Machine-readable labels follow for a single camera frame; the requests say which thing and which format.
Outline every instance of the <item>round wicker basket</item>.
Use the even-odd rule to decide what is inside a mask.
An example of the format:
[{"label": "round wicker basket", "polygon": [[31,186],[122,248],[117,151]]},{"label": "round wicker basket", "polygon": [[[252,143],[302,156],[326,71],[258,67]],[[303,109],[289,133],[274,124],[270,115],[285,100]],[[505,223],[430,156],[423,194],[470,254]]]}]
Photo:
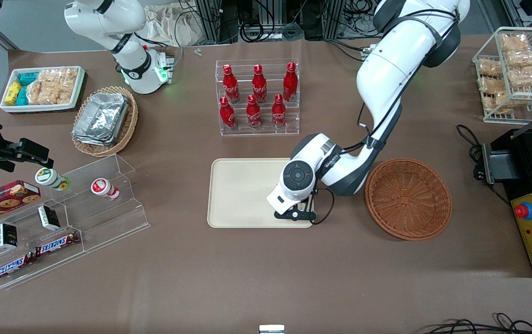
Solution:
[{"label": "round wicker basket", "polygon": [[[117,142],[113,146],[85,144],[83,142],[77,141],[74,137],[72,138],[72,142],[74,142],[74,145],[80,152],[102,158],[105,156],[116,154],[117,152],[120,152],[123,148],[126,147],[128,142],[132,138],[132,135],[134,134],[134,128],[136,127],[136,122],[138,121],[138,106],[136,106],[136,101],[134,101],[132,93],[130,93],[127,89],[124,89],[123,87],[105,87],[97,90],[95,93],[120,93],[128,97],[128,99],[130,100],[128,103],[128,109],[126,110],[126,116],[123,119],[122,127],[120,128],[119,134],[117,136]],[[78,110],[76,119],[74,120],[75,124],[78,121],[80,115],[82,114],[82,110],[84,109],[86,102],[89,101],[92,95],[93,94],[89,95],[89,97],[87,97],[86,100],[82,102],[81,107]]]},{"label": "round wicker basket", "polygon": [[391,159],[369,175],[365,203],[388,233],[405,240],[433,238],[452,213],[450,190],[430,167],[414,159]]}]

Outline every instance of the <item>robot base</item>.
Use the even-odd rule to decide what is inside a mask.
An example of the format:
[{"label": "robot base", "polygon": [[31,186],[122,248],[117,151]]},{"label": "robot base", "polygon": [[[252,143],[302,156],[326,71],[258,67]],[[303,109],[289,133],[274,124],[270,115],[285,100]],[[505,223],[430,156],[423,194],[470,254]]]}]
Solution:
[{"label": "robot base", "polygon": [[139,79],[128,78],[122,71],[126,83],[132,87],[132,90],[139,94],[150,94],[159,89],[162,85],[170,83],[171,70],[167,70],[167,56],[163,52],[157,52],[154,49],[148,49],[151,56],[151,65],[148,70]]}]

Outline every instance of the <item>cookie box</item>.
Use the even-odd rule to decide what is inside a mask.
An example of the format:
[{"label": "cookie box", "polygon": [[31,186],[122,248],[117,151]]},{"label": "cookie box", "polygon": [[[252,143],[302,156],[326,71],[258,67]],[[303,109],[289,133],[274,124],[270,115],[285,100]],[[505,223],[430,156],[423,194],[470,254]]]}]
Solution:
[{"label": "cookie box", "polygon": [[30,104],[26,106],[9,106],[8,104],[6,104],[6,102],[4,102],[4,97],[8,93],[8,89],[10,89],[12,83],[15,82],[15,80],[18,80],[19,76],[22,73],[41,72],[41,70],[45,70],[45,69],[59,70],[60,68],[62,68],[62,66],[17,68],[15,70],[12,70],[10,74],[10,78],[8,79],[8,83],[6,84],[6,88],[4,89],[4,94],[2,95],[2,98],[0,100],[0,109],[4,110],[8,114],[13,114],[13,115],[42,114],[45,112],[58,112],[59,110],[71,111],[71,109],[75,108],[75,106],[77,105],[77,101],[81,93],[82,82],[84,81],[84,77],[85,77],[85,71],[81,66],[64,66],[64,67],[71,67],[71,68],[78,69],[77,79],[74,84],[74,88],[72,89],[72,94],[71,94],[69,103]]},{"label": "cookie box", "polygon": [[15,180],[0,187],[0,215],[18,209],[41,198],[39,188]]}]

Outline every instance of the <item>red cookie box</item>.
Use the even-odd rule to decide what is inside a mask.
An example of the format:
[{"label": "red cookie box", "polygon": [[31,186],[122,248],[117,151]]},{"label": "red cookie box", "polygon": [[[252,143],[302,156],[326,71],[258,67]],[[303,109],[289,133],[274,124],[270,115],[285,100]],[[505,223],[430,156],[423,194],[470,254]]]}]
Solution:
[{"label": "red cookie box", "polygon": [[15,180],[0,187],[0,215],[18,209],[41,198],[39,188]]}]

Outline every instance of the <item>red aluminum bottle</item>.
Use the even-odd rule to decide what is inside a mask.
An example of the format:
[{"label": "red aluminum bottle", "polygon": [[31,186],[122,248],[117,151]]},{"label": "red aluminum bottle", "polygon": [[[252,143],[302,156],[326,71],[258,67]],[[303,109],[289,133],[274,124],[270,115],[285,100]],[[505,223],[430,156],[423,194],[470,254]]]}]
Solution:
[{"label": "red aluminum bottle", "polygon": [[223,78],[225,94],[231,103],[238,103],[239,85],[237,83],[237,78],[235,78],[235,75],[233,74],[233,70],[231,70],[231,65],[223,65],[223,73],[225,74]]},{"label": "red aluminum bottle", "polygon": [[253,66],[253,94],[256,96],[256,102],[264,103],[266,101],[266,78],[262,74],[262,65]]},{"label": "red aluminum bottle", "polygon": [[235,121],[235,112],[233,108],[228,104],[227,97],[221,97],[219,100],[221,104],[221,120],[227,131],[235,131],[237,129],[237,122]]},{"label": "red aluminum bottle", "polygon": [[272,123],[275,129],[283,129],[287,125],[286,113],[287,107],[283,103],[283,96],[281,94],[275,95],[272,105]]},{"label": "red aluminum bottle", "polygon": [[247,96],[247,120],[249,127],[258,130],[262,127],[262,118],[260,118],[260,106],[256,103],[256,97],[253,94]]},{"label": "red aluminum bottle", "polygon": [[292,61],[287,64],[287,73],[283,79],[283,99],[285,101],[295,100],[297,97],[298,78],[295,70],[297,65]]}]

